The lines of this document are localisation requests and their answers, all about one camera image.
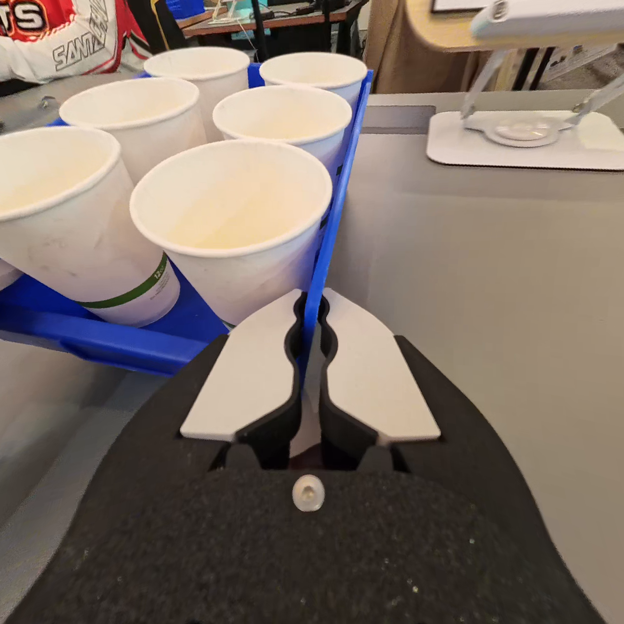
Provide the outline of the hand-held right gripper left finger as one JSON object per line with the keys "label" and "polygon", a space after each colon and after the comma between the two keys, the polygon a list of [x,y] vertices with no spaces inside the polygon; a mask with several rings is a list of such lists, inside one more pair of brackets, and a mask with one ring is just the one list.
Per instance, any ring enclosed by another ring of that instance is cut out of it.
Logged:
{"label": "hand-held right gripper left finger", "polygon": [[250,446],[265,469],[284,469],[301,425],[298,356],[306,293],[287,292],[227,335],[180,435]]}

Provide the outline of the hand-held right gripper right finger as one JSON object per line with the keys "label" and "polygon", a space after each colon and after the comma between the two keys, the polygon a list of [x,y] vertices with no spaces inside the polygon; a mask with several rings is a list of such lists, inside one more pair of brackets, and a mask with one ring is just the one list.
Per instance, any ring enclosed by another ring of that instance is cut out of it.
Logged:
{"label": "hand-held right gripper right finger", "polygon": [[371,448],[440,440],[398,336],[331,288],[323,292],[318,323],[318,414],[328,465],[354,469]]}

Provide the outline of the set of white paper cups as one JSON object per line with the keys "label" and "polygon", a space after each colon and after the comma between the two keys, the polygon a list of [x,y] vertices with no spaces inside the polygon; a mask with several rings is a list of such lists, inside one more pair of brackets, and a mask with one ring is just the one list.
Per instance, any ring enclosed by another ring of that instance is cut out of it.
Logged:
{"label": "set of white paper cups", "polygon": [[182,74],[67,99],[1,135],[1,260],[109,323],[172,310],[177,268],[227,326],[313,272],[354,100],[286,81],[205,92]]}

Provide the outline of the blue plastic bin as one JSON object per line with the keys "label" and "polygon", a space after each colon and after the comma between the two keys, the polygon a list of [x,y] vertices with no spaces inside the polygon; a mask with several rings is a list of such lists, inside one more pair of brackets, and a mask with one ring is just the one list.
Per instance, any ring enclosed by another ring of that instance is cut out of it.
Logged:
{"label": "blue plastic bin", "polygon": [[[372,77],[370,70],[362,82],[353,129],[311,278],[312,302],[305,306],[303,315],[307,349],[330,269]],[[19,277],[1,290],[1,338],[69,353],[91,363],[172,377],[227,331],[181,272],[174,270],[181,286],[178,301],[166,316],[143,328],[105,323],[37,280],[26,275]]]}

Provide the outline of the instruction sheet on stand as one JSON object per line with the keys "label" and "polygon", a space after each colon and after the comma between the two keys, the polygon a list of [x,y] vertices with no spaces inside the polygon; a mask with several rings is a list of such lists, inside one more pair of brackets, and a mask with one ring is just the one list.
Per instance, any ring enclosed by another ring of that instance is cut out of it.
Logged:
{"label": "instruction sheet on stand", "polygon": [[[472,20],[481,43],[501,37],[604,34],[623,29],[622,1],[492,1]],[[507,51],[489,57],[459,111],[433,115],[427,157],[442,165],[623,171],[623,134],[597,110],[623,93],[623,76],[572,111],[480,111],[475,104]]]}

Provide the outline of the tan cardboard box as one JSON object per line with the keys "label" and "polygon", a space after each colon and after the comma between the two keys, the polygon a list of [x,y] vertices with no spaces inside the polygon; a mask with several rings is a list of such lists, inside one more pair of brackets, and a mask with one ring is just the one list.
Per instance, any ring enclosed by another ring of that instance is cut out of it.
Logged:
{"label": "tan cardboard box", "polygon": [[363,61],[376,94],[468,91],[490,52],[450,53],[427,47],[412,31],[405,1],[371,1]]}

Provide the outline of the dark desk wooden top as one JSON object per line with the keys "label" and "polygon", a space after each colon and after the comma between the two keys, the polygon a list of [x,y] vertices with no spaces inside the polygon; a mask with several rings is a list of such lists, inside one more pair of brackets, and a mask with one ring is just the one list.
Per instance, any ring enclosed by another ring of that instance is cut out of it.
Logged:
{"label": "dark desk wooden top", "polygon": [[178,21],[182,34],[192,45],[231,47],[243,51],[252,61],[291,52],[332,52],[362,57],[358,19],[368,1],[297,1],[275,4],[259,1],[260,34],[265,36],[262,55],[256,34],[254,13],[226,10],[213,18],[213,10]]}

